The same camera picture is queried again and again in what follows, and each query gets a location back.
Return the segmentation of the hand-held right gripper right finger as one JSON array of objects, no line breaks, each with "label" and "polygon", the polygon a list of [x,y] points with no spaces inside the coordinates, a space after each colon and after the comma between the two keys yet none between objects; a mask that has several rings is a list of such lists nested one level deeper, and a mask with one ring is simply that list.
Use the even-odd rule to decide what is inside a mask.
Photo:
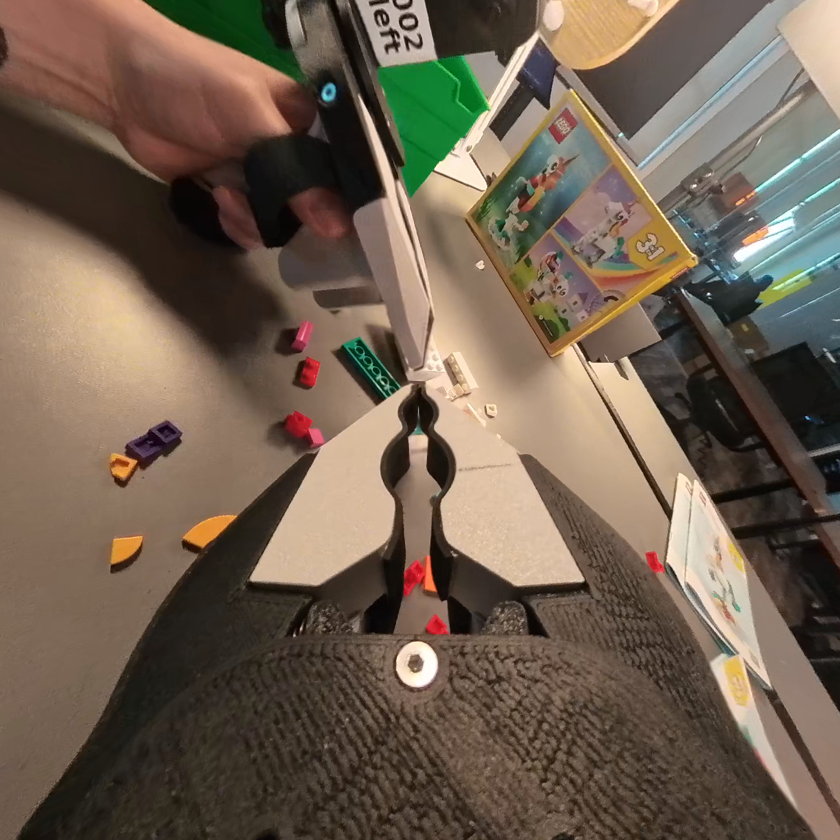
[{"label": "hand-held right gripper right finger", "polygon": [[440,598],[487,617],[500,602],[585,587],[585,577],[519,452],[436,393],[418,390]]}]

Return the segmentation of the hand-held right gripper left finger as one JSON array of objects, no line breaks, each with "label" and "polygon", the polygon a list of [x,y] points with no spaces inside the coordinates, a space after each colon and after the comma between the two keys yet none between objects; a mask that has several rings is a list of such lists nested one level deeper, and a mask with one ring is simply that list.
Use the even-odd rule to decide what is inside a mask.
[{"label": "hand-held right gripper left finger", "polygon": [[396,486],[410,467],[419,387],[406,386],[320,447],[249,582],[361,613],[403,598]]}]

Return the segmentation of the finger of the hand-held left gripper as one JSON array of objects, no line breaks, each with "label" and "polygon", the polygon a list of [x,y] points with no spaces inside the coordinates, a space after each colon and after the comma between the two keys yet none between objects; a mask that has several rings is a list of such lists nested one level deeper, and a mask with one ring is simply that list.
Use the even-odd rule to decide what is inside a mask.
[{"label": "finger of the hand-held left gripper", "polygon": [[432,339],[432,331],[434,326],[434,304],[432,293],[429,285],[429,278],[427,273],[426,260],[424,252],[419,241],[417,227],[413,216],[413,211],[410,204],[410,199],[406,191],[403,174],[401,171],[395,176],[395,190],[397,201],[399,203],[402,219],[406,227],[406,233],[411,245],[413,258],[416,263],[416,270],[419,277],[419,285],[423,291],[424,304],[421,307],[423,310],[423,344],[430,344]]},{"label": "finger of the hand-held left gripper", "polygon": [[425,362],[423,291],[397,196],[378,199],[353,215],[355,231],[371,270],[406,368]]}]

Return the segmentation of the long teal lego plate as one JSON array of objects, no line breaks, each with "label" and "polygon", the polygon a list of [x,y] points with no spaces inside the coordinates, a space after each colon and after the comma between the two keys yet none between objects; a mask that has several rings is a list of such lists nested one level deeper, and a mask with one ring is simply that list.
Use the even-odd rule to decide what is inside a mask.
[{"label": "long teal lego plate", "polygon": [[401,390],[400,383],[362,338],[343,343],[341,351],[353,371],[377,398],[386,400]]}]

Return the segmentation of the large white lego brick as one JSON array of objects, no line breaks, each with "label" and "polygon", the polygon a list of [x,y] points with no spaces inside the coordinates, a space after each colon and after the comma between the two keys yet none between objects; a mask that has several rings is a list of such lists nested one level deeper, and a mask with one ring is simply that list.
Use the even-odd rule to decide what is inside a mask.
[{"label": "large white lego brick", "polygon": [[429,345],[425,362],[418,367],[406,369],[406,379],[411,383],[430,382],[446,373],[444,361],[434,343]]}]

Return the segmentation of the orange arc lego piece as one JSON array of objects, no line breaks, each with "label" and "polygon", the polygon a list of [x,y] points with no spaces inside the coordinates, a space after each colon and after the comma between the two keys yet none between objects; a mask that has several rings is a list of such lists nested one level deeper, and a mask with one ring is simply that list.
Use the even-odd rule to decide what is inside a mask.
[{"label": "orange arc lego piece", "polygon": [[224,514],[204,519],[194,525],[182,537],[186,550],[200,553],[215,541],[235,520],[235,514]]}]

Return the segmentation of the yellow lego set box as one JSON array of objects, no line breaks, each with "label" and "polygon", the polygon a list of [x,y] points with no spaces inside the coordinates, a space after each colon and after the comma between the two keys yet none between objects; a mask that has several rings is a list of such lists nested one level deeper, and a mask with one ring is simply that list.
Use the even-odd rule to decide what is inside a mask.
[{"label": "yellow lego set box", "polygon": [[551,358],[698,265],[572,90],[465,220]]}]

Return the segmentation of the lego instruction booklet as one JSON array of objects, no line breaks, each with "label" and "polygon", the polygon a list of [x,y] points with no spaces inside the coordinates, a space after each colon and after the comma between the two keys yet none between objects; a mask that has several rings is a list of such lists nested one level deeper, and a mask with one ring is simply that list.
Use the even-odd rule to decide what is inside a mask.
[{"label": "lego instruction booklet", "polygon": [[665,552],[666,572],[677,585],[686,575],[692,491],[692,480],[678,473]]},{"label": "lego instruction booklet", "polygon": [[741,734],[780,791],[797,808],[764,729],[749,670],[743,658],[739,655],[720,654],[710,662],[710,668]]},{"label": "lego instruction booklet", "polygon": [[686,546],[677,573],[681,588],[721,645],[742,657],[771,690],[753,617],[748,563],[698,480],[688,479],[687,499]]}]

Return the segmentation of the small purple lego piece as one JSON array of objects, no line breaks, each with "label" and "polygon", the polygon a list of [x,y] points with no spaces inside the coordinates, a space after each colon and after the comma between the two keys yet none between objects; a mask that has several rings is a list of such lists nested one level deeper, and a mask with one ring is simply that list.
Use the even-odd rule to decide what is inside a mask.
[{"label": "small purple lego piece", "polygon": [[172,421],[162,421],[125,445],[125,454],[146,465],[170,452],[182,441],[182,430]]}]

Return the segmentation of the person's left hand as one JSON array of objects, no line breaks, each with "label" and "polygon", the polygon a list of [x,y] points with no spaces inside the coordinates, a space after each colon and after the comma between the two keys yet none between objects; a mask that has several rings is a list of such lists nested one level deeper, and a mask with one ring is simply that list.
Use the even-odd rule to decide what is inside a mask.
[{"label": "person's left hand", "polygon": [[184,30],[135,33],[112,60],[112,131],[135,161],[166,182],[213,175],[224,233],[262,247],[238,164],[260,140],[304,134],[311,95],[255,59]]}]

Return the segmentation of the green plastic bin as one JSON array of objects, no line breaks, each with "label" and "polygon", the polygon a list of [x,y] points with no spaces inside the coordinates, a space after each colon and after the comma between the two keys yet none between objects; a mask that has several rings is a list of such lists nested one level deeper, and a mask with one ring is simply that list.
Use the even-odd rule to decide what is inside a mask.
[{"label": "green plastic bin", "polygon": [[303,81],[303,75],[291,51],[278,47],[266,27],[260,1],[146,3],[196,34],[250,56],[294,81]]},{"label": "green plastic bin", "polygon": [[488,101],[464,56],[383,67],[379,81],[405,152],[406,192],[413,196],[488,111]]}]

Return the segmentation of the pile of small white pieces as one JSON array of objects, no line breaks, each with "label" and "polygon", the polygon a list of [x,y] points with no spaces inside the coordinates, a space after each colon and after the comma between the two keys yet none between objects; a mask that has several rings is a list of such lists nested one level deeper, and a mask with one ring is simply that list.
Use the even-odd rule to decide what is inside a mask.
[{"label": "pile of small white pieces", "polygon": [[479,425],[486,427],[498,417],[495,403],[480,403],[475,390],[467,391],[462,385],[450,385],[444,389],[445,399],[453,404],[462,414]]}]

